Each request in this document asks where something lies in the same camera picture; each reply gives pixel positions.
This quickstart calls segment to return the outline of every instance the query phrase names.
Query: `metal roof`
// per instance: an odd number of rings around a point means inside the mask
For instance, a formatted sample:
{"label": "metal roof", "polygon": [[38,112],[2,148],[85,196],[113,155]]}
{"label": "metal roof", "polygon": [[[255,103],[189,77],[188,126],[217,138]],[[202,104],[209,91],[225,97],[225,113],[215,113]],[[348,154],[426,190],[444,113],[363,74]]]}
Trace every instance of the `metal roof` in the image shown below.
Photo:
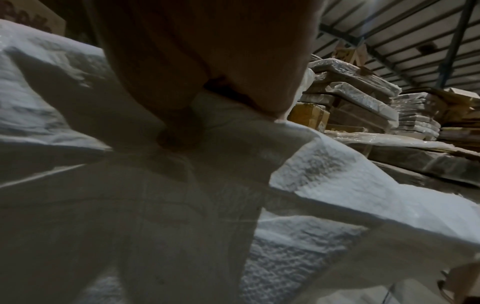
{"label": "metal roof", "polygon": [[[371,58],[367,68],[404,90],[433,87],[454,35],[462,38],[461,20],[466,30],[446,86],[480,93],[480,7],[472,0],[330,0],[314,54],[328,58],[338,38],[351,45],[363,38]],[[430,42],[437,49],[422,55],[417,47]]]}

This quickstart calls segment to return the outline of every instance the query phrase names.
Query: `warehouse ceiling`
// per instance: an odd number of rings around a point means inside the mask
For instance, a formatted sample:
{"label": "warehouse ceiling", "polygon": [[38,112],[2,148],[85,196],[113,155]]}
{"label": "warehouse ceiling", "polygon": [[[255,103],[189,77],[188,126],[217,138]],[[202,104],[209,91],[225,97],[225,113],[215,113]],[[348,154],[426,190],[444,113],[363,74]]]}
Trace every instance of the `warehouse ceiling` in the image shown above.
{"label": "warehouse ceiling", "polygon": [[[466,0],[330,0],[314,54],[328,58],[338,43],[364,38],[366,67],[404,90],[435,86]],[[475,6],[447,87],[480,93],[480,6]]]}

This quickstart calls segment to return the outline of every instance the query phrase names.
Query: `white plastic sheet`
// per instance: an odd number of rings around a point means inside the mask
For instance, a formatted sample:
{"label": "white plastic sheet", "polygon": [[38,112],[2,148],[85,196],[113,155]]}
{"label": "white plastic sheet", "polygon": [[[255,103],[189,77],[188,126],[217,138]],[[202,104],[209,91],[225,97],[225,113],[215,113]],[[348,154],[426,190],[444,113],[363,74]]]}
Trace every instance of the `white plastic sheet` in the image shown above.
{"label": "white plastic sheet", "polygon": [[470,201],[217,95],[194,107],[202,143],[161,151],[100,49],[0,22],[2,302],[313,303],[480,248]]}

